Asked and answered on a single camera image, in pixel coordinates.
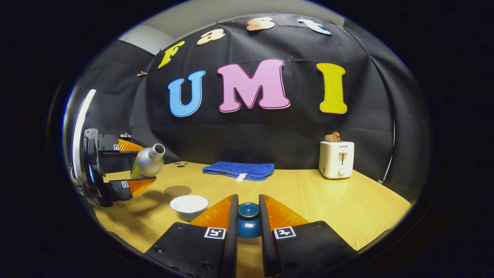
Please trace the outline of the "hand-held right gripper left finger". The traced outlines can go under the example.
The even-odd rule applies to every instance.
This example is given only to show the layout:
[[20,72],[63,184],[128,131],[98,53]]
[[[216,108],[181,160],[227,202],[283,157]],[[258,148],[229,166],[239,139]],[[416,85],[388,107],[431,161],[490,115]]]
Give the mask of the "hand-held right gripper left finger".
[[146,256],[180,278],[236,277],[238,206],[232,194],[188,224],[173,223]]

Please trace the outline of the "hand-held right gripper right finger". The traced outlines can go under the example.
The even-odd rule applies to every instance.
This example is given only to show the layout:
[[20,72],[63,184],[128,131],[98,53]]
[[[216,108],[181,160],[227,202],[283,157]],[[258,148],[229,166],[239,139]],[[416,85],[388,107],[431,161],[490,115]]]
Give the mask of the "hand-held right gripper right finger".
[[325,221],[309,222],[267,194],[258,201],[266,277],[320,278],[357,255]]

